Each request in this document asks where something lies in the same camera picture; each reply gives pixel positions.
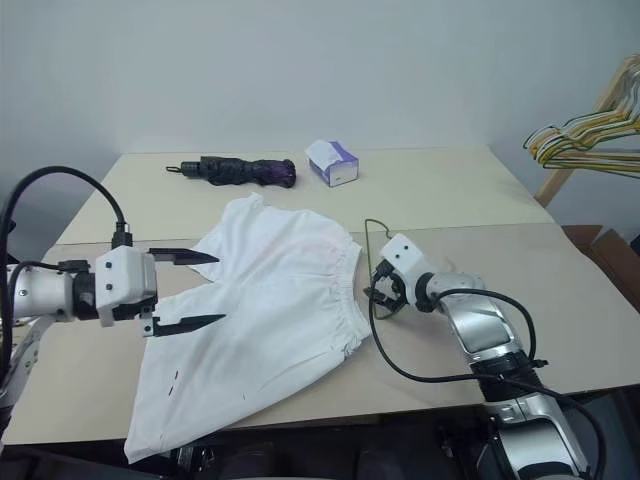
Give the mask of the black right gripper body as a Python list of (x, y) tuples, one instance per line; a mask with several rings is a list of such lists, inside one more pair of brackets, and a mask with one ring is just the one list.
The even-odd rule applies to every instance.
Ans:
[(390, 291), (396, 290), (401, 293), (401, 307), (404, 307), (407, 304), (405, 283), (388, 260), (382, 260), (376, 266), (372, 275), (372, 288), (378, 289), (377, 285), (381, 281), (389, 281)]

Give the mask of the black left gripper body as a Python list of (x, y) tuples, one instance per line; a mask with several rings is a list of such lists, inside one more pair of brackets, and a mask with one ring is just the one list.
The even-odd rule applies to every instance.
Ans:
[(132, 304), (121, 304), (112, 310), (115, 321), (133, 320), (138, 318), (141, 322), (142, 336), (152, 337), (157, 335), (159, 318), (154, 315), (158, 297), (149, 298)]

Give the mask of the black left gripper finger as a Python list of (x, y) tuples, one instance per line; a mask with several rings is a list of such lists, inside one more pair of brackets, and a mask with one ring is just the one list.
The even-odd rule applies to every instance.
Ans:
[(160, 324), (160, 318), (152, 319), (151, 335), (153, 337), (166, 337), (191, 333), (200, 328), (213, 324), (225, 317), (225, 314), (199, 315), (191, 317), (183, 317), (177, 323)]
[(148, 253), (156, 262), (171, 262), (173, 265), (190, 266), (219, 262), (215, 256), (186, 248), (150, 248)]

